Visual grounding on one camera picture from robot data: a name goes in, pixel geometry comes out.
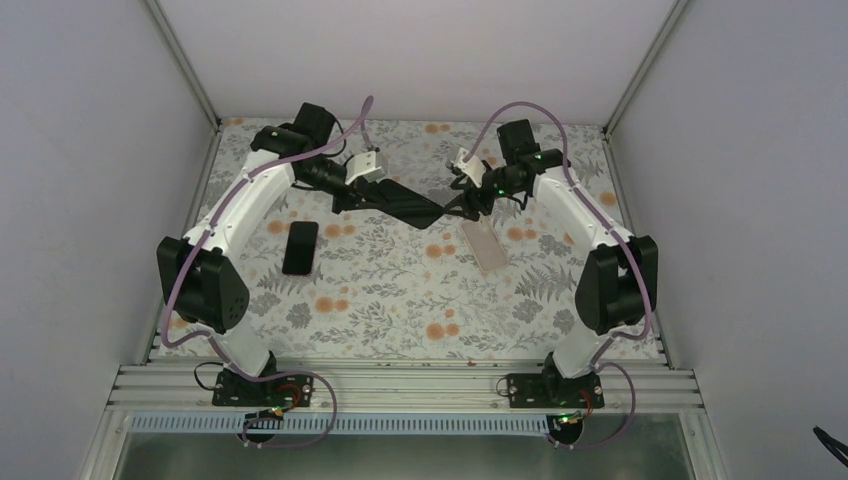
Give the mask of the cream phone case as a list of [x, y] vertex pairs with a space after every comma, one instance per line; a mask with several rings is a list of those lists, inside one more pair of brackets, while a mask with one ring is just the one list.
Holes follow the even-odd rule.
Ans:
[[460, 229], [471, 253], [483, 273], [489, 273], [509, 264], [506, 252], [491, 223], [485, 217], [478, 221], [465, 220]]

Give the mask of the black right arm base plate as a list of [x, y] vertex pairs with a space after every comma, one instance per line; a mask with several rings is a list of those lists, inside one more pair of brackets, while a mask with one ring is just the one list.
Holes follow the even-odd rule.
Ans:
[[512, 373], [496, 383], [496, 392], [507, 398], [513, 409], [602, 408], [603, 388], [597, 374], [576, 379], [541, 373]]

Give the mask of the magenta phone black screen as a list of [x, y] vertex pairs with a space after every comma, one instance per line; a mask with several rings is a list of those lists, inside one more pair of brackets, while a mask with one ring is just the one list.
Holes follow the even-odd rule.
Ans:
[[296, 221], [290, 225], [281, 266], [284, 275], [307, 276], [313, 270], [319, 225]]

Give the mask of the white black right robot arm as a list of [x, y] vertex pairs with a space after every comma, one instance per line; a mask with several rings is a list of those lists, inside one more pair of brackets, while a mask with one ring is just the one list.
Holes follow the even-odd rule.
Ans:
[[659, 250], [602, 210], [578, 183], [564, 148], [543, 149], [527, 120], [496, 130], [505, 165], [493, 168], [459, 147], [447, 161], [458, 196], [445, 211], [467, 220], [490, 214], [498, 199], [525, 205], [533, 198], [550, 210], [585, 255], [574, 294], [580, 325], [544, 360], [541, 391], [555, 407], [580, 393], [580, 382], [600, 371], [600, 358], [619, 339], [652, 332]]

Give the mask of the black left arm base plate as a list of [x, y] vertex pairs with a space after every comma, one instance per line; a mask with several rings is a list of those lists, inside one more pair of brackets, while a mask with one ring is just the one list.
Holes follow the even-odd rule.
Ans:
[[257, 383], [224, 369], [216, 378], [211, 404], [216, 407], [308, 407], [313, 387], [314, 378], [308, 375], [289, 375]]

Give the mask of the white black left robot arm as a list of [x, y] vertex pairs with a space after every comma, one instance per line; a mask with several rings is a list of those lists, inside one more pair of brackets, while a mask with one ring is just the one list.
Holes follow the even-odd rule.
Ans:
[[295, 183], [295, 172], [357, 132], [364, 132], [374, 98], [365, 98], [359, 115], [338, 137], [336, 119], [322, 107], [304, 104], [292, 123], [257, 132], [238, 175], [209, 213], [179, 238], [157, 247], [165, 306], [163, 346], [176, 348], [206, 340], [224, 366], [241, 376], [239, 392], [255, 405], [278, 391], [272, 354], [244, 321], [249, 290], [238, 262], [243, 247], [270, 206]]

